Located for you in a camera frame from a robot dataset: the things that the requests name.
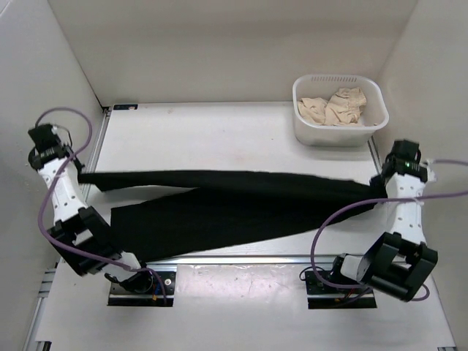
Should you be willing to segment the black trousers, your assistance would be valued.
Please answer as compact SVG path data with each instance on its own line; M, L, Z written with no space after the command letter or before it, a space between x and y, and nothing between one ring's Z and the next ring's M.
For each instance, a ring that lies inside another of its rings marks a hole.
M282 238L370 211L386 194L368 184L294 173L154 170L82 173L108 192L175 187L174 195L111 211L111 241L145 262Z

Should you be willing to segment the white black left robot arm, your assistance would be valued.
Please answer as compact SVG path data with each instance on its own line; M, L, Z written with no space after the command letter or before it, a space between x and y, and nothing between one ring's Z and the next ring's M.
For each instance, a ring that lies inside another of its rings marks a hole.
M126 291L148 293L154 287L154 275L143 268L144 264L133 253L118 249L110 243L110 225L94 207L86 203L78 184L78 176L84 165L74 158L63 172L58 172L73 150L61 141L57 129L52 124L40 124L28 131L34 143L28 156L29 164L42 177L46 186L50 186L54 178L58 179L51 194L54 220L53 226L47 229L48 235L73 249L115 260L133 270L130 272L116 265L84 257L57 245L54 248L79 276L103 272L107 280Z

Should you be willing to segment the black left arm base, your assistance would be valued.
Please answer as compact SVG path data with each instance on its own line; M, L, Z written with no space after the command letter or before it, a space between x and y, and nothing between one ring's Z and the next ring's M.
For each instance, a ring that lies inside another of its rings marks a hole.
M108 306L172 307L176 289L177 268L162 267L156 270L161 281L151 273L137 273L125 282L106 273L110 282Z

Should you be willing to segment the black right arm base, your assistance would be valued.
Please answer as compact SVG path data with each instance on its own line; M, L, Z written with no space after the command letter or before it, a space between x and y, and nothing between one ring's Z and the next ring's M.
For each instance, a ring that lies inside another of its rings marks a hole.
M353 285L353 280L343 276L340 272L344 257L334 259L330 268L317 266L319 275L334 284ZM342 289L331 287L320 281L311 266L299 273L299 279L305 283L308 309L376 309L374 292L372 289L360 287L358 289Z

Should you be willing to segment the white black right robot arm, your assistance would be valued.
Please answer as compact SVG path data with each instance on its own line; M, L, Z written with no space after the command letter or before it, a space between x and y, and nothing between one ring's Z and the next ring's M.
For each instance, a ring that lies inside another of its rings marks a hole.
M354 283L411 301L438 262L437 251L427 247L422 231L423 195L429 180L427 167L420 164L419 144L396 140L386 156L382 171L370 185L385 190L388 198L409 198L403 203L385 203L384 233L362 257L341 254L328 274L328 283L345 292Z

